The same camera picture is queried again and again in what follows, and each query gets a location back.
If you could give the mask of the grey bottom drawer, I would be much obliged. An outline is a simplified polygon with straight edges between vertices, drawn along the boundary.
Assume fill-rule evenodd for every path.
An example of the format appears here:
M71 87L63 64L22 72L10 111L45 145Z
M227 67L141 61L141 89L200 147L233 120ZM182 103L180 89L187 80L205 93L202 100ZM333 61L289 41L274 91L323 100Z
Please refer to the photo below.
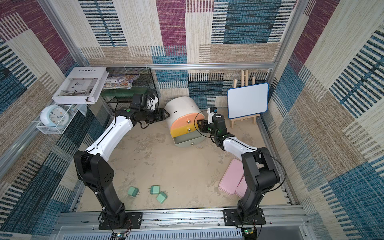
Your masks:
M188 132L185 135L181 135L173 139L177 147L187 148L187 147L191 147L201 143L206 139L206 137L207 137L206 134L200 134L197 131L194 131L194 132Z

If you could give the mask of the white round drawer cabinet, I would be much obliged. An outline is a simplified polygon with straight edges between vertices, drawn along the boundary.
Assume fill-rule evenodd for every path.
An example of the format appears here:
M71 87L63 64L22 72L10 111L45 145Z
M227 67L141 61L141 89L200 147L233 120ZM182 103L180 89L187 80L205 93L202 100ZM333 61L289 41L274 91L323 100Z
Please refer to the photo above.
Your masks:
M170 114L166 119L170 129L177 119L189 114L198 114L200 112L197 104L190 97L178 97L169 101L165 105L165 110Z

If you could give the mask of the yellow drawer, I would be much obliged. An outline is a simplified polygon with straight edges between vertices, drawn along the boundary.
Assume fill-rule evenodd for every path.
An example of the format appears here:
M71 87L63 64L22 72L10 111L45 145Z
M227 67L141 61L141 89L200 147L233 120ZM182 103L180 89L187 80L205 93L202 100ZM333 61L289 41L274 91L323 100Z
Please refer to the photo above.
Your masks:
M196 128L193 122L173 123L170 128L170 133L173 138L180 137L195 131L196 131Z

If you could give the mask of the green plug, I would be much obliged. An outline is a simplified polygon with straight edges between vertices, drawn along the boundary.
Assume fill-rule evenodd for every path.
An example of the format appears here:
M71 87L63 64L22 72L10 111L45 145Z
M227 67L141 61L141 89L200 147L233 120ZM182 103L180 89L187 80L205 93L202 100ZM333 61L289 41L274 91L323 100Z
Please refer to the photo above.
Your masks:
M166 195L166 193L164 193L164 192L160 192L160 193L158 194L158 196L156 197L156 200L157 200L160 204L163 204L167 198L168 198L168 196Z
M131 197L136 197L139 193L139 189L136 187L130 187L127 194Z
M160 194L160 186L158 186L158 185L152 185L151 187L150 187L150 194L151 195L159 195Z

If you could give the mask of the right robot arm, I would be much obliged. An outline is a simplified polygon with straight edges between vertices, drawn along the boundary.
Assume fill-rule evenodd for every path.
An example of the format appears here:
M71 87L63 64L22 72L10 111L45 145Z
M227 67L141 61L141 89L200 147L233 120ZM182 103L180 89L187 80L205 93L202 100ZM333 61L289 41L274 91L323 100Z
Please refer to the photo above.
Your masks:
M215 115L213 120L197 120L195 128L201 133L208 133L213 143L223 151L233 154L243 164L247 184L245 195L237 206L237 219L242 224L265 223L260 203L266 193L280 182L280 175L274 158L267 148L251 147L229 133L222 115Z

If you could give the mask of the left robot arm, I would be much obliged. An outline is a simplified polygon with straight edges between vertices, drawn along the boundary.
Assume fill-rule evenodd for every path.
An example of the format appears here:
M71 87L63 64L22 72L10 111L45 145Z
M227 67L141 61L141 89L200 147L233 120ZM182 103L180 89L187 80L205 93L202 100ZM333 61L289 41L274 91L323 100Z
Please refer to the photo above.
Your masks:
M102 207L102 216L112 228L127 224L126 208L113 186L114 170L108 160L118 143L136 124L148 125L170 117L163 108L122 108L104 133L85 151L77 151L74 163L79 180L92 190Z

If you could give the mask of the colourful picture book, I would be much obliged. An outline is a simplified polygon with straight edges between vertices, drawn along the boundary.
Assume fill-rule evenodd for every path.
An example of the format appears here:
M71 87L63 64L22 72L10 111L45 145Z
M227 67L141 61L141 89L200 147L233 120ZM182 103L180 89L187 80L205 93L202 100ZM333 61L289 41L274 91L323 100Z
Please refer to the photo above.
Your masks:
M109 75L106 79L103 89L116 90L116 89L131 89L133 82L137 80L140 75Z

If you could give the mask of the pink case left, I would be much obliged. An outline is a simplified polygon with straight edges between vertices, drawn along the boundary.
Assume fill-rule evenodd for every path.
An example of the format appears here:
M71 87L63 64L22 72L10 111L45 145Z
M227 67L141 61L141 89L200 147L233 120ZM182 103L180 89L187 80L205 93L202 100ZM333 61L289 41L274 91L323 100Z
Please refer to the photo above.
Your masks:
M234 195L243 176L244 169L242 162L233 159L219 183L219 189L228 195Z

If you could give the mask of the pink case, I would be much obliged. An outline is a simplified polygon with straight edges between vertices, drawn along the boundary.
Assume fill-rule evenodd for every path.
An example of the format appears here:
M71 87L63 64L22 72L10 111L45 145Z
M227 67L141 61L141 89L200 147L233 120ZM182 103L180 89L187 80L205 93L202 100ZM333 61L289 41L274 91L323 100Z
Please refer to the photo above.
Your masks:
M219 189L228 195L234 195L243 176L244 169L242 162L233 159L219 183Z
M238 197L243 198L245 193L246 193L247 188L248 188L248 185L246 183L245 177L243 177L241 179L239 185L237 186L236 190L235 190L235 194Z

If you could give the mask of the white board on easel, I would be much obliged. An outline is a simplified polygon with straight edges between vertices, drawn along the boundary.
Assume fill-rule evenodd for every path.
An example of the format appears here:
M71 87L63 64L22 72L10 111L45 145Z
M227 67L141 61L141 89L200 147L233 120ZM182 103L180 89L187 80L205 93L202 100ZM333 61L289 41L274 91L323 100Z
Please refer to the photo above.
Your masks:
M231 129L236 121L251 119L257 124L257 117L268 110L268 83L256 83L252 77L249 84L249 71L242 70L239 80L233 81L233 87L228 90L228 116L231 121Z

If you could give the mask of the pink case right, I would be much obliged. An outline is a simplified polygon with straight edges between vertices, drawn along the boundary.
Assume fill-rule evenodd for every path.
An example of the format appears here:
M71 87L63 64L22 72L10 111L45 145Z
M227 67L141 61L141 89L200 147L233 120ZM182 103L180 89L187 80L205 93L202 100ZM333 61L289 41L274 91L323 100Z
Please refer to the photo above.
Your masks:
M238 197L243 198L245 193L246 193L247 188L248 188L248 185L246 183L245 177L243 177L241 179L239 185L237 186L236 190L235 190L235 194Z

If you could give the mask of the white Inedia box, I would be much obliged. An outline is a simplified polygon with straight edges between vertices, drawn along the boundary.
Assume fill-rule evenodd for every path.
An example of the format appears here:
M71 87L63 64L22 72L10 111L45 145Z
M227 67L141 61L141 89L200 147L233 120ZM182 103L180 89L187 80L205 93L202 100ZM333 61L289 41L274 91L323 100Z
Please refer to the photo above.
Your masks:
M106 67L75 67L52 99L58 105L95 104L108 75Z

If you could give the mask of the white alarm clock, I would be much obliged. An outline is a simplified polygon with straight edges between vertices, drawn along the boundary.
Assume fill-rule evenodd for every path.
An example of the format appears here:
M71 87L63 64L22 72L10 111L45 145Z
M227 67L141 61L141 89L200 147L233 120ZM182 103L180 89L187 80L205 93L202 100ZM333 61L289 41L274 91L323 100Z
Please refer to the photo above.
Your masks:
M58 105L47 106L40 114L40 121L46 127L62 128L70 122L70 119L68 111Z

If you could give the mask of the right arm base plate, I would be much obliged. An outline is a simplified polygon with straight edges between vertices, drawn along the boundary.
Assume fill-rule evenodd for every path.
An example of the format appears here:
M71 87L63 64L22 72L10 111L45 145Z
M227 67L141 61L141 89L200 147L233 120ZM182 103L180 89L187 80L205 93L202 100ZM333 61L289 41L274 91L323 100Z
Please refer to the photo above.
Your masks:
M256 211L250 214L239 214L237 209L224 209L225 226L248 226L248 225L265 225L265 215L262 209L256 208Z

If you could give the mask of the clear wall tray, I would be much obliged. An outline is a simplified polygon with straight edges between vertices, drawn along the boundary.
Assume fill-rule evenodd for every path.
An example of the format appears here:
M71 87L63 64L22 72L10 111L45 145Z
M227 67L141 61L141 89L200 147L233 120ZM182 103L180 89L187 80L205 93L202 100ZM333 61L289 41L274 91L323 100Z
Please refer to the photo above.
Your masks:
M37 129L48 135L62 135L77 113L87 116L86 105L49 105L40 113Z

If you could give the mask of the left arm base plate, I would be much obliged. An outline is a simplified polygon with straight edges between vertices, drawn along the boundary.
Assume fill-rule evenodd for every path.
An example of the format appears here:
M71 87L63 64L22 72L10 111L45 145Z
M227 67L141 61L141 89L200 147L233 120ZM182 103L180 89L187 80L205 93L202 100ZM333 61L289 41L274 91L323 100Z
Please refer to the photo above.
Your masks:
M124 216L120 214L117 218L112 218L102 211L98 217L99 230L136 230L141 227L142 217L142 212L125 212Z

